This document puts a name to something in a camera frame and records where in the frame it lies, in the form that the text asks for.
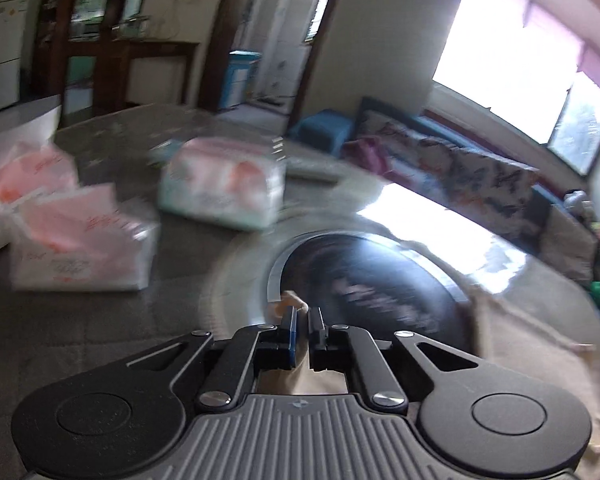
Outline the cream fleece garment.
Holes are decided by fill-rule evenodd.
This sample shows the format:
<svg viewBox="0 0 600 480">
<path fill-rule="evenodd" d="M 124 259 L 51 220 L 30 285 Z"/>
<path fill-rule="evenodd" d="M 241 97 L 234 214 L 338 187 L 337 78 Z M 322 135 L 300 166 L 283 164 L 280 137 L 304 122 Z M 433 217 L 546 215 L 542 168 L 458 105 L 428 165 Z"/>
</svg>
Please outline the cream fleece garment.
<svg viewBox="0 0 600 480">
<path fill-rule="evenodd" d="M 592 436 L 577 475 L 580 479 L 600 479 L 600 362 L 595 347 L 562 336 L 481 287 L 470 286 L 468 297 L 479 358 L 563 388 L 585 405 L 591 417 Z M 285 290 L 279 301 L 270 304 L 270 312 L 276 321 L 282 320 L 286 307 L 299 310 L 299 321 L 306 321 L 309 307 L 292 290 Z M 263 372 L 258 379 L 257 392 L 346 392 L 342 374 L 310 370 L 308 344 L 303 336 L 300 339 L 298 366 L 293 370 Z"/>
</svg>

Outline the round black induction cooktop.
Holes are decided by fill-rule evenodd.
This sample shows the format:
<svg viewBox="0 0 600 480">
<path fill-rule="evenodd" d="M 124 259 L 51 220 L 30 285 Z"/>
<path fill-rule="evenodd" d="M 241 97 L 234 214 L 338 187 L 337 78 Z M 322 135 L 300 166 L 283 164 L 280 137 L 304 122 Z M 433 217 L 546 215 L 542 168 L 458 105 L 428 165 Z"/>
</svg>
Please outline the round black induction cooktop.
<svg viewBox="0 0 600 480">
<path fill-rule="evenodd" d="M 470 301 L 457 280 L 412 248 L 378 234 L 325 231 L 294 238 L 274 260 L 266 296 L 295 292 L 327 325 L 389 340 L 410 330 L 474 350 Z"/>
</svg>

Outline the pink tissue pack front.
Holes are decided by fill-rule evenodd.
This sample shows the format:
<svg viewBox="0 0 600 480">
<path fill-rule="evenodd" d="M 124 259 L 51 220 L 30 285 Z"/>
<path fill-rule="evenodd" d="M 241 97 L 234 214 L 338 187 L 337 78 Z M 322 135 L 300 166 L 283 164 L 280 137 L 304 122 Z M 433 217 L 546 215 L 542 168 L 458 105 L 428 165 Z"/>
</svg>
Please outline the pink tissue pack front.
<svg viewBox="0 0 600 480">
<path fill-rule="evenodd" d="M 138 292 L 149 284 L 160 219 L 144 200 L 118 202 L 106 183 L 25 198 L 9 233 L 15 290 Z"/>
</svg>

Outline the beige plain cushion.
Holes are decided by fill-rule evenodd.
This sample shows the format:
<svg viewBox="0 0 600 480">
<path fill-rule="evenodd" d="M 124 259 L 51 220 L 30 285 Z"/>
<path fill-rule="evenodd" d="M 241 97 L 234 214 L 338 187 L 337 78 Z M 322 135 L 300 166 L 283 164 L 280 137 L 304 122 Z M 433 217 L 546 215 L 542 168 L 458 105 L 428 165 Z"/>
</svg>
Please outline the beige plain cushion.
<svg viewBox="0 0 600 480">
<path fill-rule="evenodd" d="M 580 222 L 553 205 L 540 238 L 540 259 L 579 285 L 593 281 L 597 238 Z"/>
</svg>

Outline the butterfly print cushion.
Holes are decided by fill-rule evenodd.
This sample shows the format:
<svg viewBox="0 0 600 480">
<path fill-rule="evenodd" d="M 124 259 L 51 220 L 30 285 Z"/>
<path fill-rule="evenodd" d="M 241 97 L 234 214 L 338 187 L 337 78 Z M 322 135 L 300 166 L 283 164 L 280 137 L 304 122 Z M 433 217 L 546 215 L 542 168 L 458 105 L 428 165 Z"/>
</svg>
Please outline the butterfly print cushion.
<svg viewBox="0 0 600 480">
<path fill-rule="evenodd" d="M 538 170 L 432 136 L 416 142 L 416 153 L 417 167 L 424 173 L 418 189 L 424 196 L 499 236 L 521 236 Z"/>
</svg>

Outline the black white plush toy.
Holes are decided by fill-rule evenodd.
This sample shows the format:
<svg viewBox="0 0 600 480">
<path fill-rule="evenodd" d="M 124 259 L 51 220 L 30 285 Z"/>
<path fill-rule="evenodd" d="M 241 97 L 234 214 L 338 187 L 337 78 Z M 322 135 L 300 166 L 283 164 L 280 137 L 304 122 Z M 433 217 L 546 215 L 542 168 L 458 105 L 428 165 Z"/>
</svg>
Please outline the black white plush toy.
<svg viewBox="0 0 600 480">
<path fill-rule="evenodd" d="M 592 200 L 583 190 L 574 190 L 565 195 L 564 207 L 581 222 L 590 222 L 595 218 Z"/>
</svg>

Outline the blue sofa bench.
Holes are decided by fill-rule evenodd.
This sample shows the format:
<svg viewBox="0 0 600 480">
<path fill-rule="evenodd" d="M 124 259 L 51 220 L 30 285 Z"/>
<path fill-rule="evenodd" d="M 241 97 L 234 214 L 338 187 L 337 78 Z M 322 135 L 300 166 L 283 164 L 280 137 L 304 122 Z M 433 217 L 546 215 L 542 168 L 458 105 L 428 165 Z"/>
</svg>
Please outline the blue sofa bench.
<svg viewBox="0 0 600 480">
<path fill-rule="evenodd" d="M 480 140 L 479 137 L 463 127 L 454 124 L 449 119 L 437 115 L 434 112 L 426 112 L 424 116 L 412 116 L 402 112 L 395 106 L 381 102 L 369 96 L 363 96 L 358 111 L 356 112 L 353 134 L 362 136 L 360 125 L 362 122 L 362 113 L 366 110 L 373 110 L 403 122 L 408 128 L 417 132 L 425 133 L 427 136 L 436 136 L 456 146 L 457 148 L 467 148 L 468 150 L 483 152 L 488 155 L 498 155 L 509 158 L 506 151 L 496 148 L 492 143 Z M 547 184 L 546 180 L 541 178 L 537 184 L 532 186 L 530 202 L 524 210 L 524 220 L 528 222 L 526 229 L 520 237 L 514 240 L 514 244 L 535 256 L 540 252 L 540 238 L 544 232 L 550 207 L 556 205 L 560 209 L 568 212 L 564 207 L 564 201 L 559 195 L 554 193 L 554 188 Z M 580 222 L 585 229 L 592 230 Z M 600 281 L 600 240 L 598 241 L 598 251 L 594 263 L 593 281 Z"/>
</svg>

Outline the pink green tissue pack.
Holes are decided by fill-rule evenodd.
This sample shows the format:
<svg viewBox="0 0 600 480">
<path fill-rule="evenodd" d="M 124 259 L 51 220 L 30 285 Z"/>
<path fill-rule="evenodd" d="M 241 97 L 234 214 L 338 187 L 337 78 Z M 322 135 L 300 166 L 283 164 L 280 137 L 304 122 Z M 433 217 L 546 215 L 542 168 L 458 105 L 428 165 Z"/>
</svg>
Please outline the pink green tissue pack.
<svg viewBox="0 0 600 480">
<path fill-rule="evenodd" d="M 158 206 L 178 216 L 243 231 L 277 222 L 286 165 L 273 142 L 195 138 L 162 166 Z"/>
</svg>

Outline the pink tissue pack left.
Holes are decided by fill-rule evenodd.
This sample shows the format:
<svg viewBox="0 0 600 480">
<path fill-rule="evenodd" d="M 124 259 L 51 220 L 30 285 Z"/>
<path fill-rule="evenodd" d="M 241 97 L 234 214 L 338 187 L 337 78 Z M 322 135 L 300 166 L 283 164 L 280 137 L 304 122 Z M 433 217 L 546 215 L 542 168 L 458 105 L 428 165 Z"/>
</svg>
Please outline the pink tissue pack left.
<svg viewBox="0 0 600 480">
<path fill-rule="evenodd" d="M 54 142 L 18 142 L 0 162 L 0 249 L 9 244 L 8 216 L 20 200 L 78 186 L 73 157 Z"/>
</svg>

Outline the butterfly print pillow left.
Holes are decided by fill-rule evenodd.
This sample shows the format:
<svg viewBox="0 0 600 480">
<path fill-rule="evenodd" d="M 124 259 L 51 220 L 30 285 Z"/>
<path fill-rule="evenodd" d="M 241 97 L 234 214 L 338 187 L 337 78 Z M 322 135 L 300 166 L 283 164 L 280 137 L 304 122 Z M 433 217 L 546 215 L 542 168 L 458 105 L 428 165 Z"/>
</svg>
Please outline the butterfly print pillow left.
<svg viewBox="0 0 600 480">
<path fill-rule="evenodd" d="M 454 146 L 436 136 L 408 128 L 389 116 L 366 110 L 360 133 L 379 142 L 386 162 L 386 179 L 412 190 L 445 188 L 454 166 Z"/>
</svg>

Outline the magenta cloth on sofa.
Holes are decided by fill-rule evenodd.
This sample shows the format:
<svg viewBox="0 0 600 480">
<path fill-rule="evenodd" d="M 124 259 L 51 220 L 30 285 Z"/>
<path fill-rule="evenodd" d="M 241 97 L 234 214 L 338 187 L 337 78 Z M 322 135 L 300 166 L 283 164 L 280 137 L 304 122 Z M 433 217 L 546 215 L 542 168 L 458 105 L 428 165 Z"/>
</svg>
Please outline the magenta cloth on sofa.
<svg viewBox="0 0 600 480">
<path fill-rule="evenodd" d="M 362 136 L 343 144 L 341 158 L 372 174 L 383 176 L 390 170 L 388 156 L 377 136 Z"/>
</svg>

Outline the grey remote control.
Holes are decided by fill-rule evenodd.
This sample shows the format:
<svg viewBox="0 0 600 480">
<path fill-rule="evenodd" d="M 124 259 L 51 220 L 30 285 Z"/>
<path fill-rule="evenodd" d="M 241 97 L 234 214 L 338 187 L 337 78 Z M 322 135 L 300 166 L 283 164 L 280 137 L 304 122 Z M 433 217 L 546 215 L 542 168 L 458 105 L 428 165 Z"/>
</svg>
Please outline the grey remote control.
<svg viewBox="0 0 600 480">
<path fill-rule="evenodd" d="M 317 162 L 297 157 L 286 160 L 286 176 L 288 179 L 321 182 L 329 185 L 337 184 L 341 176 L 328 167 L 323 167 Z"/>
</svg>

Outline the blue plastic stool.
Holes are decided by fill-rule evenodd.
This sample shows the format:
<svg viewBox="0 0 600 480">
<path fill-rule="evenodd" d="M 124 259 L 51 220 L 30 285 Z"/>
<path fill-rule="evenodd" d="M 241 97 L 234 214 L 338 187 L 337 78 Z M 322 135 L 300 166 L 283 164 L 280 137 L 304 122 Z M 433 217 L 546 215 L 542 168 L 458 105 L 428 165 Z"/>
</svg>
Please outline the blue plastic stool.
<svg viewBox="0 0 600 480">
<path fill-rule="evenodd" d="M 303 118 L 288 131 L 294 142 L 339 157 L 343 144 L 349 141 L 354 127 L 352 118 L 336 110 L 321 110 Z"/>
</svg>

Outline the blue white storage cabinet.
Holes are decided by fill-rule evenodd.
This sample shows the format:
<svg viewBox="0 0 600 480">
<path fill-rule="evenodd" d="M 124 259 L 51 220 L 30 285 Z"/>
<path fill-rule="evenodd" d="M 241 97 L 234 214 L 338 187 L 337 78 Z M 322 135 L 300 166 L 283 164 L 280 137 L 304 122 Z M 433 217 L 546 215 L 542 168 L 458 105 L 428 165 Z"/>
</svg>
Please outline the blue white storage cabinet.
<svg viewBox="0 0 600 480">
<path fill-rule="evenodd" d="M 220 110 L 229 110 L 245 102 L 261 56 L 257 51 L 230 51 L 219 102 Z"/>
</svg>

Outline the dark wooden cabinet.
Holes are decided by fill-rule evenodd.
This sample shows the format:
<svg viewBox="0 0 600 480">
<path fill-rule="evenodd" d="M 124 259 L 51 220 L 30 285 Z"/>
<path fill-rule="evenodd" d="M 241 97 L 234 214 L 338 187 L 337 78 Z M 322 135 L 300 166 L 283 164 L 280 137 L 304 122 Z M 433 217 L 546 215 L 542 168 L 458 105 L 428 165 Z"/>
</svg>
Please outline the dark wooden cabinet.
<svg viewBox="0 0 600 480">
<path fill-rule="evenodd" d="M 140 13 L 144 0 L 41 0 L 38 8 L 29 76 L 32 96 L 58 96 L 66 105 L 70 63 L 93 61 L 92 112 L 123 110 L 131 101 L 132 63 L 142 58 L 181 58 L 184 70 L 178 102 L 188 97 L 196 42 L 159 39 L 150 32 L 150 18 Z"/>
</svg>

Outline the white refrigerator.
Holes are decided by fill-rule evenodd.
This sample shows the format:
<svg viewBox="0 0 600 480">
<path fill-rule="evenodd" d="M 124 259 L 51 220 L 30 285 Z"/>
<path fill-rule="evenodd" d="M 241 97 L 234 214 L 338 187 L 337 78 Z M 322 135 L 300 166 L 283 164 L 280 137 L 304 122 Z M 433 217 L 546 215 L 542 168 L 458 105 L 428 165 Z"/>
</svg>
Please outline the white refrigerator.
<svg viewBox="0 0 600 480">
<path fill-rule="evenodd" d="M 0 110 L 19 101 L 21 53 L 30 0 L 0 0 Z"/>
</svg>

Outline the window with frame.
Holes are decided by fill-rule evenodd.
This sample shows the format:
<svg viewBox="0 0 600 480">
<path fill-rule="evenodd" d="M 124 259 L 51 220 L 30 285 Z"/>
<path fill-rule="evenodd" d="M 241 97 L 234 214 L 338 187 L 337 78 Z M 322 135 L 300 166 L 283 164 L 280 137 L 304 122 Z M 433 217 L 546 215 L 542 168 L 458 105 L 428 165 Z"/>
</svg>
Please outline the window with frame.
<svg viewBox="0 0 600 480">
<path fill-rule="evenodd" d="M 580 176 L 600 151 L 600 55 L 534 0 L 460 0 L 434 82 Z"/>
</svg>

